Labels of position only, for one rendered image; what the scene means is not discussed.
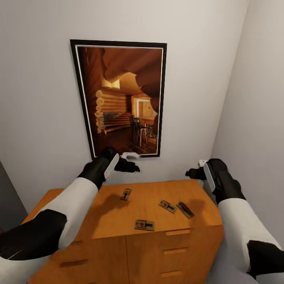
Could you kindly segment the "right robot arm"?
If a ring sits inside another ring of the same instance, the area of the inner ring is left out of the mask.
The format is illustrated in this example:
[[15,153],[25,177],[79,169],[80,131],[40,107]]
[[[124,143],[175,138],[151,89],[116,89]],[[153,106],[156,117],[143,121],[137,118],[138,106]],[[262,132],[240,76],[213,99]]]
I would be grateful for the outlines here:
[[221,159],[198,159],[185,176],[207,180],[216,197],[230,257],[259,284],[284,284],[284,252],[257,217]]

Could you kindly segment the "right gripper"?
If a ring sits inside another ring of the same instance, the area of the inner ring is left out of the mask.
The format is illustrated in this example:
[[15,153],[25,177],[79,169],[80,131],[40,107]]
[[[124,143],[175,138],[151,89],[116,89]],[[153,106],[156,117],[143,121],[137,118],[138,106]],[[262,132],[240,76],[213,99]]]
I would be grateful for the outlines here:
[[199,180],[207,180],[206,177],[203,177],[200,173],[200,169],[190,168],[188,171],[185,172],[185,176],[189,178],[195,178]]

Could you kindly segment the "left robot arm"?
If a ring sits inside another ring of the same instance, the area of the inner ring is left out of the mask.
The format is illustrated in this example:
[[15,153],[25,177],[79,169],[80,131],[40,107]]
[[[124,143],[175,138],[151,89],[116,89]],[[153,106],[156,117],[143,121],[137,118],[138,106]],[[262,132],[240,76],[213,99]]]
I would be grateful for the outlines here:
[[139,155],[125,152],[120,157],[114,148],[106,147],[34,219],[0,234],[0,284],[27,284],[57,250],[65,250],[112,170],[140,172],[128,159],[138,160]]

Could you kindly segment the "mousetrap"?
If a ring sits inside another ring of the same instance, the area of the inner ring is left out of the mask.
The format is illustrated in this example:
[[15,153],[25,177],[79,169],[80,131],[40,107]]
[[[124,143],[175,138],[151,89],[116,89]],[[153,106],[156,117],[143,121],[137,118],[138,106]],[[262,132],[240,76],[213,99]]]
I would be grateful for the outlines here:
[[155,222],[154,221],[147,221],[147,220],[138,220],[138,219],[136,219],[135,229],[154,231],[154,229],[155,229]]
[[188,219],[191,219],[194,216],[194,214],[184,205],[183,202],[176,204],[176,206]]
[[159,206],[165,208],[166,210],[172,212],[174,214],[174,212],[176,211],[176,207],[172,204],[169,204],[168,202],[166,202],[165,200],[161,200],[161,202],[159,203]]
[[131,193],[132,189],[130,188],[126,188],[123,192],[123,195],[122,197],[120,198],[121,200],[124,200],[124,201],[127,201],[129,196],[130,196],[130,193]]

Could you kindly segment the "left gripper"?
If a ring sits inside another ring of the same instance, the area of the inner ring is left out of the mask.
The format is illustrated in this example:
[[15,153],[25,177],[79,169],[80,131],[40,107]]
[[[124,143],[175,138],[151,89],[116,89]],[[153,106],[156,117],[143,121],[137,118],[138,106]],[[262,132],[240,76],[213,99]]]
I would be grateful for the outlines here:
[[123,160],[123,166],[119,169],[114,168],[115,171],[120,171],[120,172],[140,172],[140,169],[138,166],[135,166],[134,162],[128,162],[125,159]]

